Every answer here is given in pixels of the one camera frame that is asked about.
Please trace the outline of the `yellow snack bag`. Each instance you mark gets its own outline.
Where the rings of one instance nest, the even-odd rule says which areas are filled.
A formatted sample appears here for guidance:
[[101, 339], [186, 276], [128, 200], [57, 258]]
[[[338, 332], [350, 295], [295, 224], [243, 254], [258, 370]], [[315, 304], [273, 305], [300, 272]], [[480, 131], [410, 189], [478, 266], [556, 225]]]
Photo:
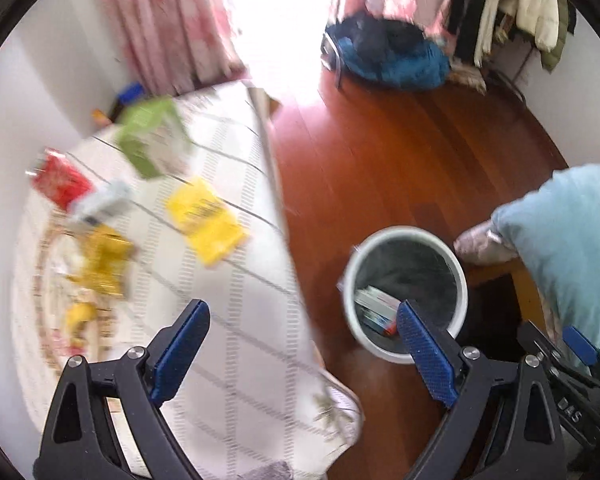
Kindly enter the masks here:
[[133, 243], [106, 224], [79, 234], [76, 240], [81, 259], [69, 280], [104, 296], [122, 297], [125, 270], [135, 250]]

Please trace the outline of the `white blue carton box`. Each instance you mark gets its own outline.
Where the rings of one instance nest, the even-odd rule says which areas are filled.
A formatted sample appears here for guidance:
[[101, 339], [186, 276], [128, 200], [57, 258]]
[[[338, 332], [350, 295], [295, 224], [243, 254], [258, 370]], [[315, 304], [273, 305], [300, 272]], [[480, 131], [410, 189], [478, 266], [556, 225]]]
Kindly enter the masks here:
[[132, 188], [115, 180], [75, 200], [68, 209], [68, 225], [94, 228], [123, 214], [131, 205]]

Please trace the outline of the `yellow cigarette pack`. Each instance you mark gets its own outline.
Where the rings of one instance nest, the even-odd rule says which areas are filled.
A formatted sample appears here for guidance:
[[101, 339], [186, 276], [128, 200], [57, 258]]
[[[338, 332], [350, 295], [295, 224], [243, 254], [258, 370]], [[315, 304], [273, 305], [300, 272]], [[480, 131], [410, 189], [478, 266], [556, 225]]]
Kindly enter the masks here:
[[247, 231], [204, 179], [177, 188], [166, 200], [166, 210], [205, 266], [227, 257], [247, 238]]

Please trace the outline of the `red cola can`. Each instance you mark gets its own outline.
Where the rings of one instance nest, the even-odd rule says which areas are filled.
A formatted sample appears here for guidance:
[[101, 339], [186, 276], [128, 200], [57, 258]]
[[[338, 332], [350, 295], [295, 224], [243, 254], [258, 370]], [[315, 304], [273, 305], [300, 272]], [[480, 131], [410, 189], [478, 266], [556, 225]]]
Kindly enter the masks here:
[[63, 212], [69, 212], [79, 200], [95, 191], [92, 181], [66, 154], [53, 148], [43, 148], [26, 175], [32, 188]]

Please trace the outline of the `green white tissue box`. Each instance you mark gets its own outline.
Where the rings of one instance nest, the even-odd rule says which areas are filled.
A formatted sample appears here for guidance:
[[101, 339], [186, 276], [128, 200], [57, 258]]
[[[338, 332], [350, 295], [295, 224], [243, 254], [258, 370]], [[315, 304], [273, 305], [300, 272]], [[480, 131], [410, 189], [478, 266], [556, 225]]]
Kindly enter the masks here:
[[145, 180], [185, 174], [194, 147], [170, 96], [127, 107], [121, 116], [116, 145]]

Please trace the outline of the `white round trash bin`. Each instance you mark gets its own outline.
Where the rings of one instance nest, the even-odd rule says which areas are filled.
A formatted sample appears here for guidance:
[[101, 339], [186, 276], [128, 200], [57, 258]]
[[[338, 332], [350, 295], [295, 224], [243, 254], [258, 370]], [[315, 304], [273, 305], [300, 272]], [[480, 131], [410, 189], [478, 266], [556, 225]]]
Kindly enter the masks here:
[[379, 359], [411, 365], [413, 359], [398, 335], [382, 336], [363, 324], [354, 294], [367, 286], [414, 304], [452, 337], [463, 328], [468, 311], [465, 273], [452, 249], [426, 230], [390, 226], [370, 235], [353, 249], [339, 284], [344, 318], [354, 339]]

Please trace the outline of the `yellow lemon peel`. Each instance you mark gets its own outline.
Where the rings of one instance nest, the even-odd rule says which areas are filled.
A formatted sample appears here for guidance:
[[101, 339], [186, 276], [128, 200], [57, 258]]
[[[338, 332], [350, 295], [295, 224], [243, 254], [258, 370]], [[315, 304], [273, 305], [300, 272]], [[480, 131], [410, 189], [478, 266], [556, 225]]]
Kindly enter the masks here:
[[65, 313], [65, 329], [72, 348], [82, 348], [85, 344], [84, 332], [88, 323], [97, 318], [97, 309], [91, 302], [76, 302]]

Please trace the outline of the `light blue blanket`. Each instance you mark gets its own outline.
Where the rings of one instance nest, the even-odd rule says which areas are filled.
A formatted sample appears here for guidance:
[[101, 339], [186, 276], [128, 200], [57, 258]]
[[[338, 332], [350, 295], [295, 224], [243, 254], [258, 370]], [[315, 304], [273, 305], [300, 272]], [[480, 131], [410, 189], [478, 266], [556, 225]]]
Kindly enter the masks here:
[[556, 171], [491, 222], [563, 328], [600, 348], [600, 164]]

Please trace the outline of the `white blue box in bin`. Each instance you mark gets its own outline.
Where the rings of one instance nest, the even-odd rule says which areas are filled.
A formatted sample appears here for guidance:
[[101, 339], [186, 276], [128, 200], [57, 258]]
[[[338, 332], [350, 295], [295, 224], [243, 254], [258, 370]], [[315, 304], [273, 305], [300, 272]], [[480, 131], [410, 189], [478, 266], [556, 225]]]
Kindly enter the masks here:
[[382, 336], [396, 336], [399, 300], [376, 287], [367, 286], [355, 292], [354, 302], [360, 308], [365, 326]]

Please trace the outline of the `patterned white tablecloth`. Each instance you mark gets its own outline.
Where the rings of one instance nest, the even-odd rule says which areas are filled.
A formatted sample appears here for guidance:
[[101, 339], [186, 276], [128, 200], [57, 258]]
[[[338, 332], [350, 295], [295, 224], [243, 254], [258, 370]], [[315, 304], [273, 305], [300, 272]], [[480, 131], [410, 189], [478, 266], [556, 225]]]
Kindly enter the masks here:
[[[134, 255], [119, 298], [73, 283], [78, 241], [38, 192], [23, 206], [12, 271], [12, 341], [23, 402], [36, 428], [46, 419], [65, 362], [115, 359], [148, 344], [194, 298], [211, 312], [209, 333], [163, 416], [207, 479], [235, 479], [283, 462], [297, 479], [325, 479], [361, 432], [355, 394], [318, 362], [268, 146], [268, 98], [241, 82], [183, 96], [178, 112], [194, 142], [185, 177], [140, 178], [114, 129], [82, 141], [68, 159], [97, 185], [123, 180], [134, 194], [112, 227]], [[246, 229], [234, 252], [206, 266], [178, 232], [166, 202], [203, 180]], [[96, 314], [75, 330], [77, 301]]]

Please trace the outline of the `blue clothes pile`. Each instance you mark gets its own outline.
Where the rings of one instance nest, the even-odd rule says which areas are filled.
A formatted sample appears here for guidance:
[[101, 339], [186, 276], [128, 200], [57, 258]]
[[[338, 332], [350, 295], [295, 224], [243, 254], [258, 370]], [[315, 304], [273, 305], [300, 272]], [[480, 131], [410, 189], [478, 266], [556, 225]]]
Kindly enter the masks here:
[[351, 74], [371, 84], [432, 90], [442, 86], [451, 71], [441, 48], [410, 22], [360, 11], [326, 26], [324, 32], [339, 47], [343, 75]]

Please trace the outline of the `hanging clothes rack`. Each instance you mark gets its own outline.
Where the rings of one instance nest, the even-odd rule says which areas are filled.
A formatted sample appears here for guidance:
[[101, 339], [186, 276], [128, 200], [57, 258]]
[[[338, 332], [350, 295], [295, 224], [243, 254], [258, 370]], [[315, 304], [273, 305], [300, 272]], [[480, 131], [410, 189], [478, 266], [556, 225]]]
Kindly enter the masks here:
[[577, 11], [569, 0], [415, 0], [414, 22], [431, 27], [440, 15], [455, 40], [449, 80], [486, 93], [486, 62], [494, 46], [521, 36], [539, 52], [547, 73], [562, 59]]

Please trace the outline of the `pink floral curtain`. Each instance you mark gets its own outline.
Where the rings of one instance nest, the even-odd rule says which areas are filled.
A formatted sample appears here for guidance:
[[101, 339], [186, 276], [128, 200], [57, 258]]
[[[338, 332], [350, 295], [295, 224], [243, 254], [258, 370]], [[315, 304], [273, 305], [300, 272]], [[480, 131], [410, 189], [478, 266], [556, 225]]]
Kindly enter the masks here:
[[245, 69], [223, 0], [102, 0], [129, 70], [154, 96], [179, 96]]

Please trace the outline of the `black metal chair frame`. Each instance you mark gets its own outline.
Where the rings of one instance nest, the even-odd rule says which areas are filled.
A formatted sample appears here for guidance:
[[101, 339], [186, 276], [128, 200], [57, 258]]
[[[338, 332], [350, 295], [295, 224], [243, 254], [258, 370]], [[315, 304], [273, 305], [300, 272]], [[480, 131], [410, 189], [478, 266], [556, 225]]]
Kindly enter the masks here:
[[321, 42], [321, 62], [326, 70], [335, 74], [334, 85], [336, 89], [339, 90], [341, 88], [344, 64], [339, 47], [328, 32], [323, 32]]

